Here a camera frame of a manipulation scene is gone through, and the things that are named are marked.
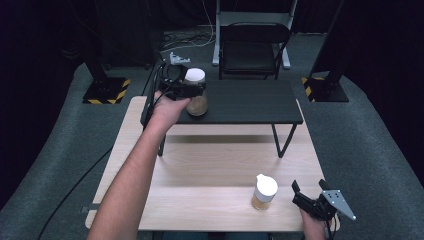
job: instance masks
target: glass jar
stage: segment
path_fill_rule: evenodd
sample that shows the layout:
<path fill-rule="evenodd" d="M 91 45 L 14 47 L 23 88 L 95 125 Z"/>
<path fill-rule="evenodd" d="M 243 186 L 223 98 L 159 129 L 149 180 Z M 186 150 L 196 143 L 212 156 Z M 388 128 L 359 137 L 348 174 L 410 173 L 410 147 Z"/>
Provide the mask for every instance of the glass jar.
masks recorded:
<path fill-rule="evenodd" d="M 198 85 L 204 83 L 205 72 L 199 68 L 190 68 L 187 71 L 184 82 L 187 85 Z M 201 96 L 191 98 L 187 106 L 187 112 L 193 116 L 201 116 L 208 110 L 208 99 L 206 98 L 206 91 L 203 91 Z"/>

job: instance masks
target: white bottle cap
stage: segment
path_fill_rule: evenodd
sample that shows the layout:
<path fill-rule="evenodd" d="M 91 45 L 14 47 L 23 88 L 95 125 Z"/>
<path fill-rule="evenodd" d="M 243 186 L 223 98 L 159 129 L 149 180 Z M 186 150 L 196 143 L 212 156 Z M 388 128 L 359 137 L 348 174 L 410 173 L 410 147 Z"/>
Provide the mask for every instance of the white bottle cap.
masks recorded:
<path fill-rule="evenodd" d="M 190 68 L 185 76 L 187 84 L 197 84 L 205 80 L 205 72 L 200 68 Z"/>
<path fill-rule="evenodd" d="M 261 202 L 271 202 L 278 190 L 277 182 L 272 177 L 263 174 L 259 174 L 256 178 L 255 196 Z"/>

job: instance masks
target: forearm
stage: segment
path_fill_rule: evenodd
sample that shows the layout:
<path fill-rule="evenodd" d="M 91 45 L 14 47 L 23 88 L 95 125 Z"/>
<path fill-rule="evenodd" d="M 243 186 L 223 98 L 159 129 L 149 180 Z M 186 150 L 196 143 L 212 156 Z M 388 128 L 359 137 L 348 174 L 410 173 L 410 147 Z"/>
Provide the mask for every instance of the forearm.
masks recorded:
<path fill-rule="evenodd" d="M 105 194 L 88 239 L 136 238 L 165 133 L 154 122 L 143 132 Z"/>
<path fill-rule="evenodd" d="M 313 219 L 309 214 L 300 209 L 303 220 L 303 233 L 305 240 L 325 240 L 325 224 L 323 221 Z"/>

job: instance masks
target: black table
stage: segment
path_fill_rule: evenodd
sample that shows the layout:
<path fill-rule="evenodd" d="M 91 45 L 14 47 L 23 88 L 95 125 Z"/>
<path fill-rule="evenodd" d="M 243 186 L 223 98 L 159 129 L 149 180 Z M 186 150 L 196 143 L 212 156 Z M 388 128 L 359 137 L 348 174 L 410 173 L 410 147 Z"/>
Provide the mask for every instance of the black table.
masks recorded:
<path fill-rule="evenodd" d="M 207 81 L 208 111 L 193 117 L 181 113 L 177 124 L 271 124 L 278 156 L 283 157 L 298 124 L 303 117 L 289 81 L 216 80 Z M 275 124 L 292 124 L 280 149 Z M 163 154 L 165 139 L 159 149 Z"/>

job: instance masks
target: black backdrop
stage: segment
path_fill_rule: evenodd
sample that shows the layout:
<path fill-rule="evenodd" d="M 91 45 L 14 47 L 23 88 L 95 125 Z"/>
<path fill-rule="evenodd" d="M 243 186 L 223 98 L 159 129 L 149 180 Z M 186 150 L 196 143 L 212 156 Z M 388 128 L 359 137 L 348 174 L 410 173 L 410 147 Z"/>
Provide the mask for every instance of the black backdrop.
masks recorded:
<path fill-rule="evenodd" d="M 312 72 L 337 68 L 368 96 L 424 183 L 423 1 L 345 0 Z"/>
<path fill-rule="evenodd" d="M 59 7 L 0 3 L 0 208 L 37 158 L 81 64 Z"/>
<path fill-rule="evenodd" d="M 205 8 L 215 24 L 217 0 L 159 0 L 165 29 L 208 24 Z M 333 20 L 340 0 L 298 0 L 293 32 L 324 33 Z M 221 0 L 222 11 L 290 12 L 292 0 L 239 1 Z"/>

